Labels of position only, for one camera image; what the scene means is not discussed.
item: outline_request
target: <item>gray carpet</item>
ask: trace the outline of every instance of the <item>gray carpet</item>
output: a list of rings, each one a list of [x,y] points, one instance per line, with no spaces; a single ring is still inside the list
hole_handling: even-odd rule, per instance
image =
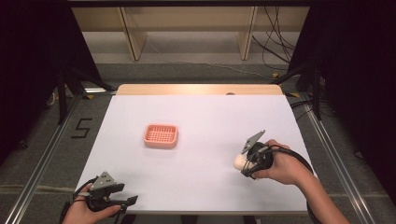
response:
[[[270,83],[274,72],[280,75],[284,73],[258,64],[230,66],[249,73],[260,73],[265,78],[208,64],[97,64],[97,66],[104,82],[115,87],[124,83]],[[283,83],[281,86],[283,92],[295,92],[294,85],[297,79],[293,77]],[[37,190],[21,223],[57,223],[68,192],[71,192],[78,183],[110,99],[110,95],[94,95],[92,99],[79,102],[39,184],[43,189]],[[288,100],[294,103],[300,101],[301,98],[290,97]],[[326,103],[322,103],[320,107],[322,122],[338,153],[342,156],[346,168],[369,204],[375,219],[378,223],[396,223],[395,206],[376,180],[370,167],[364,160],[353,155],[356,148],[347,131]],[[8,189],[2,188],[0,191],[0,223],[5,221],[7,211],[15,203],[21,185],[27,182],[47,146],[58,122],[58,111],[57,105],[43,111],[40,120],[37,121],[27,139],[29,147],[15,150],[0,167],[0,185],[14,185]],[[297,123],[318,178],[350,222],[360,223],[304,106],[298,106],[293,111],[298,119]],[[91,119],[81,123],[82,127],[90,128],[90,130],[85,138],[73,138],[73,136],[84,134],[84,131],[76,130],[80,119]],[[200,217],[198,223],[242,223],[242,219],[238,218],[240,217]],[[101,223],[112,223],[112,221],[114,220],[110,218]],[[177,216],[138,216],[136,219],[137,224],[177,223],[178,221]],[[262,217],[262,223],[309,222],[307,216]]]

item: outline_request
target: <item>white tabletop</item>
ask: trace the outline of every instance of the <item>white tabletop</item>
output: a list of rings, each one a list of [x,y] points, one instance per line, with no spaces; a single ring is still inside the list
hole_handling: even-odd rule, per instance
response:
[[[173,149],[146,147],[150,123],[178,127]],[[309,163],[304,141],[283,95],[113,96],[78,187],[108,171],[122,192],[139,195],[134,214],[272,214],[306,211],[294,186],[253,180],[233,168],[246,140],[260,130]]]

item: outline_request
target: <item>plastic basket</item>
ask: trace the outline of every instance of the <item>plastic basket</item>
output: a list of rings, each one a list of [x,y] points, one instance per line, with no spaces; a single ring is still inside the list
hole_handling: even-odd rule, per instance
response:
[[[147,147],[173,148],[177,145],[177,127],[170,124],[150,124],[144,135]]]

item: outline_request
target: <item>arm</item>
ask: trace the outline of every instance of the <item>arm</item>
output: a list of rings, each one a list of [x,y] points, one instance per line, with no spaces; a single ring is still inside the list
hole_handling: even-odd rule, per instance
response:
[[[81,192],[86,192],[91,185],[85,187]],[[99,220],[116,214],[120,210],[119,205],[108,207],[99,212],[93,212],[88,208],[85,197],[77,196],[72,206],[67,211],[63,224],[94,224]]]
[[[279,144],[276,140],[270,140],[266,145],[289,148]],[[254,173],[253,177],[271,178],[285,185],[295,185],[303,193],[312,212],[321,223],[348,223],[319,180],[290,155],[274,153],[273,166],[268,170],[260,170]]]

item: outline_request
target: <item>human hand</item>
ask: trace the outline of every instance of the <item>human hand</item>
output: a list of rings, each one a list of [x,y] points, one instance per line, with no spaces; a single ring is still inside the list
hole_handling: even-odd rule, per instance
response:
[[[87,192],[90,187],[91,185],[88,185],[82,189],[81,192]],[[94,224],[106,217],[116,214],[120,209],[121,207],[119,205],[114,205],[102,211],[93,212],[86,204],[85,197],[77,196],[67,211],[63,224]]]
[[[269,140],[265,145],[268,147],[273,146],[273,149],[279,149],[277,146],[290,149],[290,147],[282,145],[274,139]],[[268,170],[257,171],[252,177],[270,178],[285,185],[292,184],[299,186],[301,181],[311,175],[311,172],[291,155],[274,152],[274,163],[272,167]]]

